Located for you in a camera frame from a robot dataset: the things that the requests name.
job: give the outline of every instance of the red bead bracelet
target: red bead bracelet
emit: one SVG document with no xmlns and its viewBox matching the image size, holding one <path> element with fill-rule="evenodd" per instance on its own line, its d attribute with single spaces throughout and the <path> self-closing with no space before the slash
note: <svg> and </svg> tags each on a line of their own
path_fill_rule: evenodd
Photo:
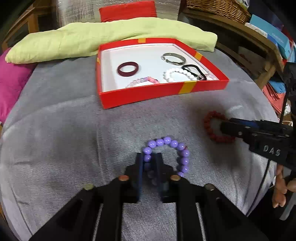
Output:
<svg viewBox="0 0 296 241">
<path fill-rule="evenodd" d="M 210 111 L 205 119 L 204 119 L 204 127 L 205 130 L 207 132 L 207 134 L 209 135 L 210 139 L 213 141 L 216 141 L 217 143 L 232 143 L 235 140 L 235 137 L 231 137 L 231 136 L 217 136 L 213 129 L 211 128 L 211 119 L 212 118 L 216 118 L 216 119 L 220 119 L 223 121 L 227 121 L 228 119 L 225 117 L 225 115 L 217 112 L 217 111 Z"/>
</svg>

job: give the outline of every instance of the pink cushion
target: pink cushion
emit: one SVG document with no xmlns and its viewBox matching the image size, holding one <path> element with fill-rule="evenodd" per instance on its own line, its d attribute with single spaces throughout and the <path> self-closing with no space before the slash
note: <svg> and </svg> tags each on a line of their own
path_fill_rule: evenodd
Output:
<svg viewBox="0 0 296 241">
<path fill-rule="evenodd" d="M 8 51 L 9 49 L 0 56 L 0 121 L 2 123 L 5 122 L 37 65 L 36 63 L 6 63 L 5 56 Z"/>
</svg>

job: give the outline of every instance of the finger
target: finger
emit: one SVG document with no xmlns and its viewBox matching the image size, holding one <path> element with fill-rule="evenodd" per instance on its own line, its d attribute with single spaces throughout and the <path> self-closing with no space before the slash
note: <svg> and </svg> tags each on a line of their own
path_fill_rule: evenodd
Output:
<svg viewBox="0 0 296 241">
<path fill-rule="evenodd" d="M 279 204 L 281 207 L 285 206 L 286 204 L 286 196 L 277 189 L 274 190 L 272 200 L 273 203 Z"/>
<path fill-rule="evenodd" d="M 296 192 L 296 179 L 290 181 L 287 185 L 287 188 L 292 192 Z"/>
<path fill-rule="evenodd" d="M 284 168 L 283 165 L 277 164 L 277 166 L 276 166 L 276 175 L 279 175 L 280 173 L 282 173 L 283 168 Z"/>
<path fill-rule="evenodd" d="M 276 176 L 276 189 L 283 194 L 286 194 L 288 191 L 288 188 L 286 186 L 285 179 L 283 178 L 282 173 Z"/>
</svg>

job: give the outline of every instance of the yellow pillow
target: yellow pillow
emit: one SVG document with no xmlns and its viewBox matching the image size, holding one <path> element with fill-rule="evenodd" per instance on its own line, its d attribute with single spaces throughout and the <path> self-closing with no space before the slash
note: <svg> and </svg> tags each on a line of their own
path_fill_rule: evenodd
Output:
<svg viewBox="0 0 296 241">
<path fill-rule="evenodd" d="M 190 24 L 160 18 L 134 18 L 106 23 L 70 23 L 57 30 L 32 33 L 6 55 L 6 62 L 27 64 L 97 54 L 104 43 L 137 38 L 174 38 L 193 49 L 213 52 L 217 35 Z"/>
</svg>

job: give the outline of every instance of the gray fabric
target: gray fabric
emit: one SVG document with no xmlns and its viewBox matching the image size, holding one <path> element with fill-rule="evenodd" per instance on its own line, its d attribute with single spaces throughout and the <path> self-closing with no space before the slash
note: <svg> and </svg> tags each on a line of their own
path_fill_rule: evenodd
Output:
<svg viewBox="0 0 296 241">
<path fill-rule="evenodd" d="M 243 213 L 254 200 L 267 160 L 237 139 L 212 142 L 203 128 L 208 111 L 249 120 L 277 117 L 248 75 L 218 50 L 201 53 L 230 82 L 205 91 L 102 109 L 96 94 L 96 56 L 40 63 L 3 128 L 1 203 L 15 233 L 28 240 L 85 183 L 107 184 L 134 162 L 149 139 L 171 135 L 188 145 L 194 184 L 213 183 Z M 158 149 L 167 164 L 177 154 Z M 274 177 L 268 172 L 260 198 Z M 138 204 L 124 205 L 123 240 L 176 240 L 175 205 L 162 204 L 145 178 Z"/>
</svg>

